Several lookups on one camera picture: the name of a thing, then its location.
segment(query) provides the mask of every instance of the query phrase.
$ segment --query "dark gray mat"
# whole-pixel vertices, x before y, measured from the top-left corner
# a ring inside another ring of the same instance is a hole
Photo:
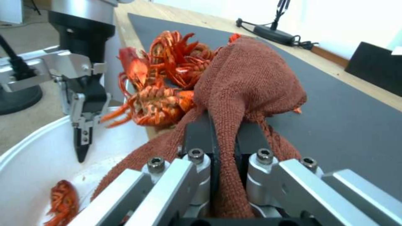
[[[231,35],[133,14],[129,18],[146,51],[164,30],[194,32],[197,40],[212,49],[225,45]],[[303,156],[315,158],[324,171],[350,168],[402,200],[402,113],[267,45],[284,58],[308,94],[302,115],[285,113],[268,122]]]

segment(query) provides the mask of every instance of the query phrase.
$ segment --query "pile of crawfish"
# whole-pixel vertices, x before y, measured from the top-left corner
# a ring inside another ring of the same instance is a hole
[[[66,181],[59,181],[51,189],[51,208],[48,214],[54,214],[54,217],[44,223],[44,226],[65,226],[78,213],[78,195],[74,186]]]
[[[178,31],[164,31],[153,41],[148,53],[127,47],[120,49],[124,72],[119,74],[119,88],[127,101],[118,110],[105,115],[103,121],[126,114],[108,127],[133,120],[138,125],[166,127],[176,124],[194,107],[193,88],[218,51],[198,41],[187,44],[194,33],[182,37]],[[229,43],[240,37],[233,34]],[[131,94],[126,81],[135,89]]]

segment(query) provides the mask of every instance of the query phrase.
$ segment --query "brown towel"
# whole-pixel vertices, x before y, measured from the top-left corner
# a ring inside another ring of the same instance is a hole
[[[208,109],[221,150],[219,192],[215,216],[253,217],[234,159],[234,144],[242,120],[258,122],[279,160],[300,158],[299,152],[265,122],[265,117],[291,111],[306,101],[306,93],[285,61],[265,44],[242,37],[224,47],[195,86],[196,108],[170,132],[150,140],[117,164],[101,181],[95,198],[126,168],[140,170],[154,156],[172,161],[182,144],[187,123]]]

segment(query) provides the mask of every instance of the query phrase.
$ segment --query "white bin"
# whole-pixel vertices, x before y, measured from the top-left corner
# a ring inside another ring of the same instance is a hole
[[[43,225],[51,218],[50,189],[62,179],[75,186],[82,210],[107,172],[147,141],[145,128],[133,122],[112,129],[100,125],[79,163],[69,117],[38,129],[0,156],[0,225]]]

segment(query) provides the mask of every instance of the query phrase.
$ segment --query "power adapter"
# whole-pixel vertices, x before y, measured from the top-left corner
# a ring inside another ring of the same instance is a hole
[[[295,42],[294,36],[280,30],[271,30],[269,27],[262,25],[256,25],[253,29],[253,32],[262,38],[283,45],[293,46]]]

